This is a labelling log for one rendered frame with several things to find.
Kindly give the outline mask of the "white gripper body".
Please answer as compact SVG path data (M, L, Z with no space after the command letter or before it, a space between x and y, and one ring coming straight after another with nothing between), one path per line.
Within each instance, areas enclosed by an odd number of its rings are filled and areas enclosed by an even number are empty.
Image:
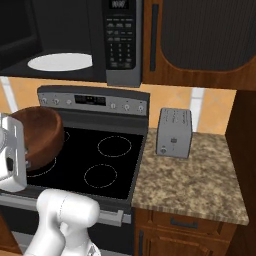
M26 186L23 125L13 117L0 114L0 189L19 192Z

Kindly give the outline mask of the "brown wooden bowl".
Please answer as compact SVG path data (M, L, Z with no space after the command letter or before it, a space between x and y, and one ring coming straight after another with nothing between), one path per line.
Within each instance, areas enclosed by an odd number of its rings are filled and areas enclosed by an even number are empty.
M13 114L23 124L27 171L38 170L49 164L64 144L64 128L60 115L47 107L28 107Z

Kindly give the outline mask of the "white microwave turntable plate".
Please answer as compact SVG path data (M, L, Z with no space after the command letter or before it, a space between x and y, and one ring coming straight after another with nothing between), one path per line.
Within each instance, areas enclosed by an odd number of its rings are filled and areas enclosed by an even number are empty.
M37 71L67 72L89 68L92 56L85 53L55 53L31 59L27 65Z

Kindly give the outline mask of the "black microwave oven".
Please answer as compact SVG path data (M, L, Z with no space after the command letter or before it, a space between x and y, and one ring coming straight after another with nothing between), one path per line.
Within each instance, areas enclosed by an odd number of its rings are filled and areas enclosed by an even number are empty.
M0 76L141 84L143 0L0 0ZM27 63L85 53L93 65L45 72Z

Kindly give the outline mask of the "brown wooden base cupboard door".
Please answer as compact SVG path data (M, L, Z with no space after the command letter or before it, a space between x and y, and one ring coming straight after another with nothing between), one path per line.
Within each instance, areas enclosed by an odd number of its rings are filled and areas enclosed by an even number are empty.
M225 256L229 248L227 241L136 227L134 256L138 256L140 230L144 231L143 256Z

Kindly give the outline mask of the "brown cupboard door dark panel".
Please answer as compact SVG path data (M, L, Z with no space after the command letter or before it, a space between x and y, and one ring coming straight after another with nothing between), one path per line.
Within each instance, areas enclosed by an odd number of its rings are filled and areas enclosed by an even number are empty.
M152 5L158 4L150 71ZM256 91L256 0L144 0L143 81Z

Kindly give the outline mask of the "black electric stove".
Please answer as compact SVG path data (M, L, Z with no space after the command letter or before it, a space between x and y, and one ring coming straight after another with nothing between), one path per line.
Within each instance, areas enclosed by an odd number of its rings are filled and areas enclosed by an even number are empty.
M42 106L59 113L64 126L64 145L48 165L30 172L28 186L17 193L37 199L47 188L88 196L100 211L123 210L131 223L121 227L97 223L89 236L102 256L133 256L134 209L131 206L146 142L150 95L144 92L86 86L45 85L37 89ZM53 99L59 99L55 105ZM36 211L0 205L18 246L26 250L38 225Z

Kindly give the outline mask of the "brown wooden cabinet corner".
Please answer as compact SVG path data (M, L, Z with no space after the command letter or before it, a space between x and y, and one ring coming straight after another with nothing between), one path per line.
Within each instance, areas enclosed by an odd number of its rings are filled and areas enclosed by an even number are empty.
M9 230L3 216L0 214L0 250L11 253L22 254L18 243L12 232Z

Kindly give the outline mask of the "silver toaster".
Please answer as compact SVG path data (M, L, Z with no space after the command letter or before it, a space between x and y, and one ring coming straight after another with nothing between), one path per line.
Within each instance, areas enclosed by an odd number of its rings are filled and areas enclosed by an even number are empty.
M187 159L192 133L189 109L162 108L157 127L156 154Z

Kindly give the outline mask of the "brown wooden drawer front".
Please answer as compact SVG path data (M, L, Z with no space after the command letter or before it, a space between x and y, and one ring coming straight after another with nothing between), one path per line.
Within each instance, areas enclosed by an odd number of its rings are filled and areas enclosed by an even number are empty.
M220 234L223 227L218 221L157 211L152 213L152 221L159 226L181 228L203 234Z

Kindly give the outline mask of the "tall brown wooden cabinet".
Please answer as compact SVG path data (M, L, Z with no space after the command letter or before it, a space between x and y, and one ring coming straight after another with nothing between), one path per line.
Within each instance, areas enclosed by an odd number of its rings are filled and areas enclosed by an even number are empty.
M256 256L256 91L238 91L225 137L249 217L238 226L227 256Z

